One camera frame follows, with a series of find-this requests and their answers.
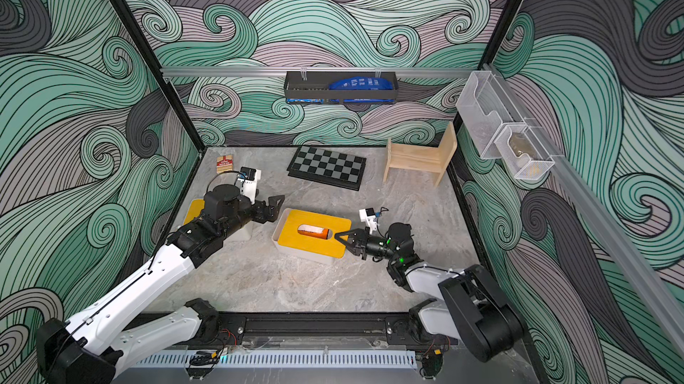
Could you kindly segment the orange tissue pack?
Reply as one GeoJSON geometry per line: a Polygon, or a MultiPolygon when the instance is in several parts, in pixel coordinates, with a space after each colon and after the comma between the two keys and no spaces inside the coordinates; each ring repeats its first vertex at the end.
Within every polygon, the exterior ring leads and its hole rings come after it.
{"type": "Polygon", "coordinates": [[[316,227],[315,225],[301,225],[297,229],[297,233],[302,236],[323,240],[329,240],[331,238],[331,230],[329,228],[316,227]]]}

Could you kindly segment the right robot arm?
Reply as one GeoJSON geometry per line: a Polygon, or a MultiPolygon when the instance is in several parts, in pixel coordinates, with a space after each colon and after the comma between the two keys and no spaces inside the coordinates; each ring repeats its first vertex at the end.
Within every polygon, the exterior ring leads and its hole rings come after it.
{"type": "Polygon", "coordinates": [[[334,239],[363,260],[386,261],[396,286],[427,295],[427,303],[414,309],[420,330],[463,342],[477,360],[487,362],[524,337],[523,319],[486,268],[427,263],[415,251],[411,225],[393,223],[385,236],[354,229],[334,239]]]}

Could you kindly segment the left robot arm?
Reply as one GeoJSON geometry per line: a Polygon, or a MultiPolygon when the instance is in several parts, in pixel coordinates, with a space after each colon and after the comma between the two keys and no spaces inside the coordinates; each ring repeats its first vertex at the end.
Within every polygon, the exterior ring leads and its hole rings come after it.
{"type": "Polygon", "coordinates": [[[258,201],[233,185],[204,195],[199,216],[172,233],[153,257],[114,289],[66,321],[37,332],[37,365],[48,383],[110,383],[139,361],[176,343],[217,341],[219,314],[203,299],[135,328],[130,323],[168,287],[206,262],[250,223],[279,218],[282,195],[258,201]]]}

